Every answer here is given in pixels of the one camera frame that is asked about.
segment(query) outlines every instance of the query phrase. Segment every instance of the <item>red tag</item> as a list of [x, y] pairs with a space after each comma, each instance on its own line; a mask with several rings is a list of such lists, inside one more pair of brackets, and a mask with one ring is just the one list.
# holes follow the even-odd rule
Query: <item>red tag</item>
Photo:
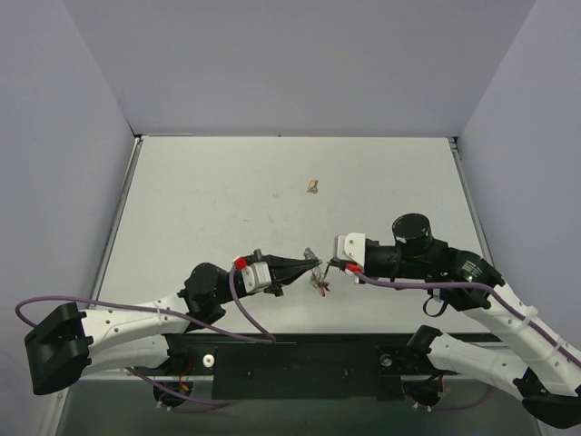
[[352, 273], [363, 273], [363, 268], [361, 268], [356, 263], [348, 263], [345, 269], [351, 271]]
[[246, 258], [245, 257], [239, 257], [238, 259], [236, 259], [234, 261], [234, 267], [240, 271], [243, 270], [244, 268], [246, 268], [248, 266], [248, 262], [246, 262]]

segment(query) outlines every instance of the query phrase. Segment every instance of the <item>cable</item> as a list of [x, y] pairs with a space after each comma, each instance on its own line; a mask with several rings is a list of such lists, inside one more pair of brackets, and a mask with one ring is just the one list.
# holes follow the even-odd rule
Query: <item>cable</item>
[[[238, 339], [241, 341], [257, 342], [257, 343], [274, 343], [274, 342], [276, 342], [276, 339], [274, 338], [274, 336], [272, 334], [270, 334], [264, 327], [262, 327], [256, 320], [254, 320], [251, 317], [251, 315], [246, 311], [246, 309], [244, 309], [244, 307], [242, 306], [240, 299], [238, 297], [238, 294], [236, 293], [236, 289], [234, 287], [234, 280], [233, 280], [234, 274], [233, 273], [234, 273], [234, 270], [232, 269], [230, 277], [229, 277], [232, 299], [234, 300], [234, 302], [236, 303], [236, 305], [238, 306], [238, 308], [240, 309], [242, 314], [246, 317], [246, 319], [250, 323], [252, 323], [252, 325], [254, 325], [258, 330], [260, 330], [262, 333], [264, 333], [265, 335], [267, 335], [269, 337], [268, 340], [259, 339], [259, 338], [252, 338], [251, 336], [245, 336], [245, 335], [233, 333], [233, 332], [227, 332], [224, 329], [221, 329], [219, 327], [214, 327], [210, 324], [207, 324], [206, 322], [202, 322], [202, 321], [197, 320], [189, 315], [186, 315], [185, 313], [181, 313], [181, 312], [177, 312], [177, 311], [172, 311], [172, 310], [162, 309], [162, 308], [143, 307], [143, 306], [137, 306], [134, 304], [120, 304], [120, 303], [116, 303], [116, 302], [100, 302], [98, 300], [93, 300], [90, 298], [83, 298], [83, 297], [69, 297], [69, 296], [64, 296], [64, 295], [48, 295], [45, 297], [29, 298], [27, 300], [23, 300], [23, 301], [19, 302], [15, 306], [15, 313], [16, 313], [16, 316], [22, 322], [24, 322], [24, 323], [26, 323], [29, 326], [34, 328], [38, 324], [36, 324], [35, 322], [32, 322], [30, 319], [28, 319], [26, 316], [24, 316], [24, 314], [22, 313], [22, 308], [24, 306], [26, 306], [28, 304], [32, 304], [34, 302], [62, 302], [62, 301], [64, 301], [64, 302], [80, 302], [80, 303], [84, 303], [84, 304], [92, 304], [94, 306], [109, 307], [111, 309], [135, 311], [135, 312], [163, 313], [166, 315], [177, 316], [178, 318], [182, 318], [188, 322], [193, 322], [194, 324], [199, 325], [205, 329], [208, 329], [208, 330], [211, 330], [213, 332], [220, 333], [220, 334], [224, 334], [224, 335], [229, 336], [233, 339]], [[211, 401], [196, 399], [196, 398], [189, 397], [186, 395], [181, 395], [179, 392], [172, 391], [172, 390], [166, 388], [162, 384], [158, 383], [157, 381], [154, 381], [153, 379], [150, 379], [149, 377], [141, 374], [140, 372], [138, 372], [137, 370], [135, 370], [133, 368], [128, 367], [128, 368], [126, 368], [126, 370], [129, 371], [131, 374], [139, 377], [140, 379], [148, 382], [149, 384], [156, 386], [158, 389], [165, 391], [166, 393], [168, 393], [170, 395], [173, 395], [174, 397], [181, 398], [182, 400], [185, 400], [185, 401], [191, 401], [191, 402], [196, 402], [196, 403], [212, 406], [211, 408], [205, 409], [205, 410], [188, 411], [190, 413], [199, 413], [199, 412], [204, 412], [204, 411], [215, 411], [215, 410], [221, 409], [222, 407], [226, 407], [228, 405], [228, 403], [215, 403], [215, 402], [211, 402]]]
[[420, 407], [420, 409], [424, 409], [424, 410], [429, 410], [429, 411], [466, 411], [468, 409], [474, 409], [475, 407], [478, 407], [479, 405], [481, 405], [482, 403], [486, 402], [494, 393], [494, 389], [492, 389], [492, 386], [488, 385], [487, 386], [487, 391], [484, 393], [484, 395], [482, 395], [480, 398], [478, 398], [477, 400], [473, 401], [473, 402], [469, 402], [468, 404], [460, 404], [460, 405], [449, 405], [449, 406], [434, 406], [434, 407], [428, 407], [428, 406], [424, 406], [423, 404], [419, 404], [417, 401], [415, 401], [413, 398], [411, 398], [408, 394], [408, 399], [411, 400], [412, 402], [414, 402], [415, 404], [418, 405], [418, 407]]
[[444, 376], [444, 372], [437, 372], [436, 374], [428, 377], [426, 380], [421, 381], [419, 384], [426, 384], [428, 387], [431, 387], [431, 385], [429, 384], [430, 382], [433, 382], [436, 379], [441, 379]]
[[188, 359], [188, 367], [185, 369], [184, 372], [182, 372], [180, 374], [180, 378], [178, 379], [178, 383], [180, 383], [180, 387], [186, 392], [189, 391], [190, 388], [188, 388], [185, 384], [183, 384], [182, 377], [192, 370], [192, 366], [193, 366], [193, 361], [192, 361], [192, 358], [190, 358], [190, 359]]
[[[363, 275], [361, 272], [354, 273], [362, 282], [367, 284], [372, 284], [373, 286], [379, 286], [382, 288], [392, 288], [397, 290], [402, 289], [422, 289], [422, 290], [432, 290], [432, 289], [476, 289], [478, 291], [483, 291], [492, 295], [492, 297], [498, 301], [498, 303], [509, 311], [513, 316], [517, 317], [520, 321], [526, 319], [526, 316], [521, 314], [517, 309], [508, 304], [494, 289], [484, 283], [472, 283], [472, 282], [430, 282], [430, 283], [410, 283], [410, 282], [382, 282], [380, 280], [375, 280], [369, 278], [367, 275]], [[540, 334], [548, 343], [553, 347], [557, 348], [557, 351], [567, 357], [572, 363], [575, 364], [579, 369], [581, 369], [581, 360], [579, 360], [571, 352], [563, 348], [559, 342], [557, 342], [553, 337], [545, 331], [536, 322], [531, 321], [528, 325], [531, 326], [535, 332]]]
[[236, 292], [236, 288], [234, 287], [234, 273], [235, 272], [236, 272], [236, 268], [232, 267], [232, 269], [230, 270], [230, 273], [228, 274], [228, 284], [230, 285], [230, 293], [232, 294], [232, 299], [234, 300], [234, 303], [236, 304], [236, 306], [238, 307], [238, 310], [242, 313], [242, 315], [244, 315], [244, 318], [246, 318], [250, 324], [252, 324], [262, 334], [264, 334], [267, 338], [269, 338], [268, 340], [262, 339], [261, 340], [262, 343], [275, 343], [276, 338], [272, 335], [272, 333], [270, 333], [268, 330], [266, 330], [264, 327], [262, 327], [261, 324], [258, 321], [256, 321], [254, 318], [252, 318], [251, 315], [248, 313], [248, 311], [246, 309], [244, 309], [244, 306], [242, 305], [240, 298], [238, 298], [238, 293]]
[[220, 334], [223, 334], [225, 336], [229, 336], [233, 339], [238, 339], [240, 341], [256, 342], [256, 343], [272, 343], [271, 339], [252, 338], [251, 336], [245, 336], [245, 335], [239, 334], [239, 333], [227, 332], [224, 329], [221, 329], [220, 327], [214, 327], [213, 325], [210, 325], [206, 322], [197, 320], [195, 318], [192, 318], [189, 315], [186, 315], [185, 313], [181, 313], [181, 312], [177, 312], [177, 311], [172, 311], [172, 310], [162, 309], [162, 308], [155, 308], [155, 307], [136, 306], [134, 304], [120, 304], [117, 302], [100, 302], [98, 300], [92, 300], [90, 298], [68, 297], [65, 295], [48, 295], [45, 297], [33, 297], [33, 298], [29, 298], [27, 300], [23, 300], [16, 305], [16, 307], [15, 307], [16, 316], [22, 322], [30, 325], [33, 328], [36, 327], [37, 324], [30, 321], [22, 313], [22, 308], [28, 304], [33, 303], [33, 302], [82, 302], [84, 304], [92, 304], [94, 306], [109, 307], [111, 309], [120, 309], [123, 311], [163, 313], [165, 315], [177, 316], [178, 318], [182, 318], [185, 321], [193, 322], [194, 324], [199, 325], [200, 327], [203, 327], [204, 329], [208, 329], [208, 330], [211, 330], [213, 332], [220, 333]]
[[164, 391], [166, 393], [169, 393], [170, 395], [172, 395], [172, 396], [174, 396], [176, 398], [179, 398], [179, 399], [184, 400], [184, 401], [195, 402], [196, 404], [203, 404], [205, 406], [212, 406], [210, 409], [207, 409], [207, 410], [204, 410], [204, 411], [216, 411], [218, 409], [222, 409], [222, 408], [230, 405], [228, 402], [209, 401], [209, 400], [204, 400], [202, 398], [195, 398], [195, 397], [190, 397], [188, 395], [183, 395], [182, 393], [179, 393], [179, 392], [176, 392], [176, 391], [172, 391], [171, 389], [163, 386], [161, 383], [155, 381], [154, 379], [150, 379], [149, 377], [147, 377], [146, 375], [141, 374], [140, 372], [138, 372], [134, 368], [127, 367], [125, 369], [128, 372], [130, 372], [131, 374], [133, 374], [135, 377], [139, 377], [144, 382], [147, 382], [147, 383], [151, 384], [152, 386], [155, 386], [160, 391]]
[[448, 308], [448, 303], [447, 302], [442, 302], [439, 311], [437, 313], [434, 313], [433, 315], [431, 313], [428, 313], [428, 303], [430, 301], [432, 301], [434, 299], [433, 296], [429, 297], [426, 302], [424, 302], [424, 305], [421, 306], [421, 310], [424, 311], [424, 313], [429, 316], [430, 318], [438, 318], [439, 316], [442, 316], [444, 314], [444, 312], [446, 311], [446, 309]]
[[[158, 405], [160, 406], [160, 408], [163, 398], [167, 397], [168, 395], [169, 393], [167, 392], [164, 392], [162, 395], [160, 395], [160, 398], [158, 399]], [[224, 407], [226, 406], [211, 406], [206, 409], [183, 409], [179, 407], [166, 406], [166, 410], [172, 413], [205, 413], [207, 411], [218, 411], [219, 409], [223, 409]]]

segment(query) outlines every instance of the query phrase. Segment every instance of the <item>white wall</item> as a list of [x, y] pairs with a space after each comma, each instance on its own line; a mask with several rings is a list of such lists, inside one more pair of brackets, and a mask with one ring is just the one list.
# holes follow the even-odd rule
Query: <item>white wall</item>
[[534, 0], [64, 0], [138, 134], [460, 134]]
[[29, 436], [46, 401], [13, 308], [89, 295], [133, 136], [61, 0], [1, 2], [0, 54], [0, 433]]
[[498, 268], [581, 348], [579, 0], [537, 0], [459, 148]]

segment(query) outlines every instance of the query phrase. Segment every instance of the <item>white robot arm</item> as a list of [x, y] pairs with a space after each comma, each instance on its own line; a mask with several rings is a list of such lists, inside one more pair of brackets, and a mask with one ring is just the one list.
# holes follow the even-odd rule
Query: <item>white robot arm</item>
[[[426, 289], [484, 325], [514, 355], [459, 341], [428, 326], [420, 327], [408, 347], [426, 355], [437, 369], [508, 392], [549, 425], [581, 423], [581, 352], [542, 322], [536, 308], [520, 301], [484, 259], [434, 239], [425, 216], [403, 215], [392, 231], [393, 246], [379, 245], [362, 233], [338, 236], [331, 265], [356, 275], [358, 282]], [[394, 282], [396, 278], [425, 283]]]
[[[143, 304], [98, 302], [107, 310], [79, 310], [77, 302], [90, 301], [52, 296], [21, 302], [16, 314], [34, 327], [25, 337], [33, 391], [37, 395], [60, 391], [93, 372], [134, 366], [157, 368], [171, 357], [169, 333], [207, 328], [248, 340], [212, 326], [226, 313], [222, 304], [258, 292], [280, 296], [283, 286], [318, 265], [319, 259], [287, 259], [256, 250], [235, 260], [230, 273], [201, 263], [183, 290]], [[58, 306], [38, 325], [21, 313], [28, 303], [55, 300], [69, 303]]]

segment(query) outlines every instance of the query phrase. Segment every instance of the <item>table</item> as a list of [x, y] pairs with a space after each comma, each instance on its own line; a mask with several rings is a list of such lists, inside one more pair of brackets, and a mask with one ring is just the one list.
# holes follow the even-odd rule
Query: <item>table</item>
[[[328, 259], [335, 235], [350, 232], [392, 244], [391, 224], [404, 213], [424, 213], [436, 238], [481, 253], [446, 138], [146, 136], [99, 299], [178, 292], [198, 263], [229, 269], [256, 248], [301, 258], [308, 246]], [[428, 318], [423, 291], [356, 285], [340, 272], [329, 279], [324, 298], [305, 274], [282, 298], [242, 302], [275, 333], [414, 332], [422, 323], [486, 331], [452, 309]], [[233, 303], [224, 308], [217, 326], [254, 332]]]

